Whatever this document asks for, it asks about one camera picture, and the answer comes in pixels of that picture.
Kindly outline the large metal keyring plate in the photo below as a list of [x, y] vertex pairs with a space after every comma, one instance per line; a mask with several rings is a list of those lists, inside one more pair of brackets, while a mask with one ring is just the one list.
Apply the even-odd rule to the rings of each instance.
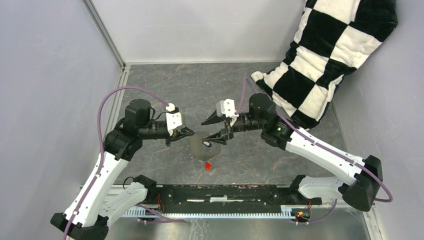
[[202, 139], [210, 135], [207, 131], [197, 131], [188, 139], [190, 156], [200, 161], [209, 161], [218, 156], [221, 151], [221, 145], [210, 143], [205, 145]]

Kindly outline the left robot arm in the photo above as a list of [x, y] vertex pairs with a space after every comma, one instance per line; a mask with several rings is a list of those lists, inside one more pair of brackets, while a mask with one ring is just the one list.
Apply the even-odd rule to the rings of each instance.
[[127, 210], [143, 201], [153, 203], [157, 190], [136, 180], [112, 200], [105, 202], [109, 190], [144, 140], [164, 139], [171, 142], [194, 132], [187, 128], [183, 115], [172, 103], [166, 106], [165, 119], [155, 120], [155, 110], [145, 99], [135, 99], [125, 108], [114, 129], [103, 142], [103, 153], [82, 187], [82, 190], [65, 212], [55, 213], [50, 223], [74, 240], [103, 240], [111, 226]]

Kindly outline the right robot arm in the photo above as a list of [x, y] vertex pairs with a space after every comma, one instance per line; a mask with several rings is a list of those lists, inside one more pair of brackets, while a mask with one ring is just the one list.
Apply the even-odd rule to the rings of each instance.
[[302, 204], [307, 199], [342, 199], [351, 207], [368, 212], [382, 187], [383, 171], [379, 158], [367, 158], [342, 151], [314, 136], [292, 121], [278, 115], [276, 104], [267, 94], [249, 98], [248, 112], [237, 113], [232, 99], [221, 100], [201, 125], [224, 123], [217, 133], [203, 138], [206, 146], [226, 145], [235, 133], [260, 130], [268, 145], [304, 157], [333, 174], [332, 177], [300, 176], [289, 189], [289, 199]]

